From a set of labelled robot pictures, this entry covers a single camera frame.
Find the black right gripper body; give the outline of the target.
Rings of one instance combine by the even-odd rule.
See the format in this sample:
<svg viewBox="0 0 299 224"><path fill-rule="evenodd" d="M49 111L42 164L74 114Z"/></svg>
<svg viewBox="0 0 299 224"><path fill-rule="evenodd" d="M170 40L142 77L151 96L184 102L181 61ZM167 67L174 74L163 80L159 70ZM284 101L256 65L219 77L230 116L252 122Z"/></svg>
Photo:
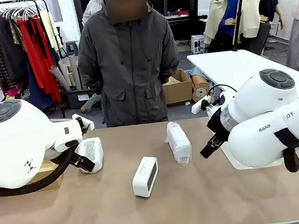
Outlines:
<svg viewBox="0 0 299 224"><path fill-rule="evenodd" d="M207 127L212 131L213 137L211 141L224 140L229 137L230 131L228 131L222 124L220 116L221 116L221 108L214 107L207 111L209 116L209 121L207 123Z"/></svg>

